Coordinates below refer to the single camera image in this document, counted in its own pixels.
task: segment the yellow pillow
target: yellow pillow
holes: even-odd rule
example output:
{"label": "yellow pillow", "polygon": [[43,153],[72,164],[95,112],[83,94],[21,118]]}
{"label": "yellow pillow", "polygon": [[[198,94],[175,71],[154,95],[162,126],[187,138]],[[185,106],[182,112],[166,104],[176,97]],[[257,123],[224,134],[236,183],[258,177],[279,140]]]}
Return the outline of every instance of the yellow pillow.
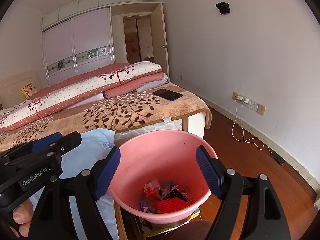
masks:
{"label": "yellow pillow", "polygon": [[26,98],[31,97],[37,91],[38,90],[36,89],[36,87],[33,83],[30,83],[30,84],[24,86],[23,88],[21,88],[21,92]]}

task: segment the phone on floor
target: phone on floor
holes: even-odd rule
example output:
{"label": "phone on floor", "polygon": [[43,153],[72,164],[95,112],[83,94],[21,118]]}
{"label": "phone on floor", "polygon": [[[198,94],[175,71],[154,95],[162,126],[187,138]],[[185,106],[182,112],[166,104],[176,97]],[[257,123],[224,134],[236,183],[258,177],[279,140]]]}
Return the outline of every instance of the phone on floor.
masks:
{"label": "phone on floor", "polygon": [[182,94],[164,88],[154,91],[153,94],[169,101],[174,101],[182,97]]}

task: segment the hand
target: hand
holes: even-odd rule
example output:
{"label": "hand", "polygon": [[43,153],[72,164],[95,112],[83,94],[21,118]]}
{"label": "hand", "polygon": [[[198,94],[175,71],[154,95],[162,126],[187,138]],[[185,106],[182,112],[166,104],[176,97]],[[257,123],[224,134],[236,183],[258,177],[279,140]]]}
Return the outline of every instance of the hand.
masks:
{"label": "hand", "polygon": [[[23,202],[12,214],[15,222],[20,224],[19,232],[22,236],[28,237],[30,223],[33,216],[32,203],[29,199]],[[11,227],[12,231],[15,233],[17,237],[19,234],[15,229]]]}

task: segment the brown wooden floor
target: brown wooden floor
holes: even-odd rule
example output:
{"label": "brown wooden floor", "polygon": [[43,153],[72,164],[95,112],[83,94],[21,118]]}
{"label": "brown wooden floor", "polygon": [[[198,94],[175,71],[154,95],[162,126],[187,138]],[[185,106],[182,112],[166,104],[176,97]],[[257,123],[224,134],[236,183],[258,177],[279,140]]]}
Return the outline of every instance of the brown wooden floor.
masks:
{"label": "brown wooden floor", "polygon": [[[283,166],[279,165],[270,156],[266,146],[260,151],[253,144],[236,141],[231,135],[233,121],[213,109],[211,112],[212,124],[204,132],[204,139],[213,147],[225,167],[233,168],[243,176],[257,177],[260,173],[264,173],[269,177],[284,209],[291,237],[293,240],[298,240],[316,215],[313,208],[316,193],[288,163],[284,163]],[[241,139],[242,129],[240,126],[235,126],[234,135]],[[246,139],[253,137],[247,131],[244,131],[244,135]],[[252,141],[257,143],[260,148],[263,145],[259,140]],[[247,199],[247,196],[243,196],[232,240],[238,240],[240,237]],[[220,201],[211,195],[200,206],[200,215],[192,221],[213,221],[219,205]],[[129,215],[124,210],[122,212],[128,239],[136,240]]]}

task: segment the pink trash can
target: pink trash can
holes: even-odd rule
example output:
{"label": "pink trash can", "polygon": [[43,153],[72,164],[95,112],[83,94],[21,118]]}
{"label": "pink trash can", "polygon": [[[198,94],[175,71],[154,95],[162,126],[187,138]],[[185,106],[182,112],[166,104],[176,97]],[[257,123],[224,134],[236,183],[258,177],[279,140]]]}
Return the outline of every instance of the pink trash can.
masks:
{"label": "pink trash can", "polygon": [[[139,135],[119,147],[121,161],[109,187],[114,200],[133,215],[163,228],[183,224],[211,195],[196,161],[196,149],[203,145],[217,158],[212,147],[200,137],[178,130],[159,130]],[[151,214],[140,211],[146,183],[172,180],[187,186],[193,204],[182,210]]]}

